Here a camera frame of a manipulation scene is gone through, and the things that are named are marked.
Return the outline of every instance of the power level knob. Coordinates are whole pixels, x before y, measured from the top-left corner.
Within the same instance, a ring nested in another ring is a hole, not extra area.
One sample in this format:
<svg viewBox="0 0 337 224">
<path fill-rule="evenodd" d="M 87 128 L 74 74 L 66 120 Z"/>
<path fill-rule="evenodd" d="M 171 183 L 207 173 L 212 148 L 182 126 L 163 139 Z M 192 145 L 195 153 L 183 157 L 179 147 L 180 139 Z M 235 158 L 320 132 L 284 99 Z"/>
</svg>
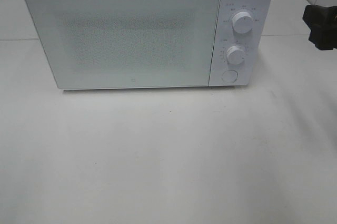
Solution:
<svg viewBox="0 0 337 224">
<path fill-rule="evenodd" d="M 244 61 L 246 51 L 242 46 L 232 46 L 227 50 L 227 61 L 229 64 L 239 65 Z"/>
<path fill-rule="evenodd" d="M 254 19 L 248 11 L 236 13 L 232 18 L 233 29 L 240 34 L 249 32 L 253 28 Z"/>
</svg>

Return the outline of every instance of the black object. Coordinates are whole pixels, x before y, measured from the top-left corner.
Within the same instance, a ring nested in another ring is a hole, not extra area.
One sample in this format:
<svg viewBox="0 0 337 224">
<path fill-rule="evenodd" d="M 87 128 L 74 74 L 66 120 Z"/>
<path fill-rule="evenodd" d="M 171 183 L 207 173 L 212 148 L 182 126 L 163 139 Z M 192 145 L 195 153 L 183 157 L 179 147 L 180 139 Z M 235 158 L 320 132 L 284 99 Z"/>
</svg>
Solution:
<svg viewBox="0 0 337 224">
<path fill-rule="evenodd" d="M 303 20 L 311 29 L 309 41 L 319 50 L 337 48 L 337 6 L 308 5 Z"/>
</svg>

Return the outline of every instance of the control panel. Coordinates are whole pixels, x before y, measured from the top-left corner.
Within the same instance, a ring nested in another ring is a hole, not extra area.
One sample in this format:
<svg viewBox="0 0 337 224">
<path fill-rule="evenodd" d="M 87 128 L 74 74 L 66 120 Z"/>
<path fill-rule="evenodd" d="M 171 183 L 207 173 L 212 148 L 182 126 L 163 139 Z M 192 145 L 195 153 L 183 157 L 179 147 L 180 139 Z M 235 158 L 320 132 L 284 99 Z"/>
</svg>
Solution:
<svg viewBox="0 0 337 224">
<path fill-rule="evenodd" d="M 220 0 L 209 86 L 247 85 L 270 0 Z"/>
</svg>

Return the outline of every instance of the timer knob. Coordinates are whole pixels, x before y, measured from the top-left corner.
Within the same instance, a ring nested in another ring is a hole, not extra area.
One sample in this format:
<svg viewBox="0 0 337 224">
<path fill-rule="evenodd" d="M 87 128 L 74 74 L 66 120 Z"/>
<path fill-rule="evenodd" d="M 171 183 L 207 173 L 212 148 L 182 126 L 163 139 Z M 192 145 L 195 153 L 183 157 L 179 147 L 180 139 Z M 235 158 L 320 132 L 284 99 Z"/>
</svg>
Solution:
<svg viewBox="0 0 337 224">
<path fill-rule="evenodd" d="M 253 28 L 254 19 L 248 11 L 236 13 L 232 18 L 233 29 L 240 34 L 249 32 Z"/>
<path fill-rule="evenodd" d="M 227 61 L 229 64 L 239 65 L 245 59 L 246 51 L 242 46 L 232 46 L 227 50 Z"/>
</svg>

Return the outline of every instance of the microwave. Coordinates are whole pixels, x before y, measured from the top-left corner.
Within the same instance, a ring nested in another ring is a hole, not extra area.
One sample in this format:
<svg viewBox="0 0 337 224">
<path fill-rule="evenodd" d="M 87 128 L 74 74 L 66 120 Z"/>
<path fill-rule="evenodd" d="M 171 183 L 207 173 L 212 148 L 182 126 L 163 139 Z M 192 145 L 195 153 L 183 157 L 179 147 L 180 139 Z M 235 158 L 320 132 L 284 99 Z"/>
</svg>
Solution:
<svg viewBox="0 0 337 224">
<path fill-rule="evenodd" d="M 247 85 L 271 0 L 25 0 L 58 88 Z"/>
</svg>

